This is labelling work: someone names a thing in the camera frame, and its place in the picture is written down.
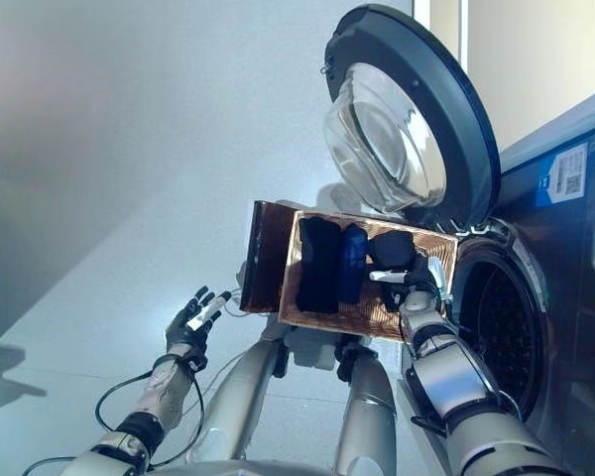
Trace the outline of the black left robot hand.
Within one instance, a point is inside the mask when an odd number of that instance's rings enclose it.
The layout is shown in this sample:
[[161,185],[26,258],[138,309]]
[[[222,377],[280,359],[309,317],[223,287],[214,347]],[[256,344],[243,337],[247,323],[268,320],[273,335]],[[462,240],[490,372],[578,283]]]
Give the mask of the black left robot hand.
[[217,295],[201,287],[166,328],[166,354],[193,373],[203,370],[208,334],[231,297],[229,291]]

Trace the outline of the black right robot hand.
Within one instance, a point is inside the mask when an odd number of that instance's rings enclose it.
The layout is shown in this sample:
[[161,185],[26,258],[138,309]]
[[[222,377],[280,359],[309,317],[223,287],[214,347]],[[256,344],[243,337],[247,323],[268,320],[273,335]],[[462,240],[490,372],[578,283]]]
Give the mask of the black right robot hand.
[[397,311],[412,291],[429,293],[433,298],[433,308],[442,311],[440,286],[428,266],[428,257],[424,255],[416,257],[405,269],[374,269],[368,277],[379,284],[382,300],[389,312]]

